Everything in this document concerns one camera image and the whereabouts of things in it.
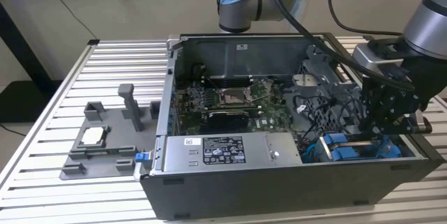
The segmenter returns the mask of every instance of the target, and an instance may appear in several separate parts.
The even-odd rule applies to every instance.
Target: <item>aluminum extrusion table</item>
[[[339,37],[349,53],[361,37]],[[134,85],[140,106],[160,100],[165,41],[101,41],[88,46],[0,174],[0,223],[161,223],[133,177],[61,181],[58,174],[82,124],[88,101],[124,108],[116,90]],[[427,140],[447,159],[447,104],[435,97],[424,116]],[[401,184],[375,206],[176,221],[174,223],[431,223],[447,222],[447,164]]]

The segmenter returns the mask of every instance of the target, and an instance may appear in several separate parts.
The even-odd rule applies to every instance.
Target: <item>blue latch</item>
[[[134,162],[148,162],[150,159],[150,155],[148,152],[138,152],[134,154]]]

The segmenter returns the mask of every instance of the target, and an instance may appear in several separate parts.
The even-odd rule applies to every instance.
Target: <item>sticker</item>
[[[202,138],[202,163],[205,165],[245,163],[242,137]]]
[[[246,50],[248,44],[236,44],[236,50]]]
[[[184,145],[200,145],[201,139],[200,138],[185,138]]]

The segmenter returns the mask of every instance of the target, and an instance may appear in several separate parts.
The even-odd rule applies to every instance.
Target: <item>robotic arm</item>
[[[363,78],[363,132],[375,126],[388,134],[431,132],[421,111],[447,86],[445,39],[447,0],[423,0],[399,38],[357,45],[353,58],[360,64],[415,87],[412,92],[401,91]]]
[[[357,45],[356,63],[315,40],[289,15],[295,1],[220,0],[218,26],[225,32],[240,33],[249,29],[252,21],[285,18],[321,51],[363,75],[365,117],[360,132],[431,132],[421,111],[447,86],[447,0],[421,1],[399,38]]]

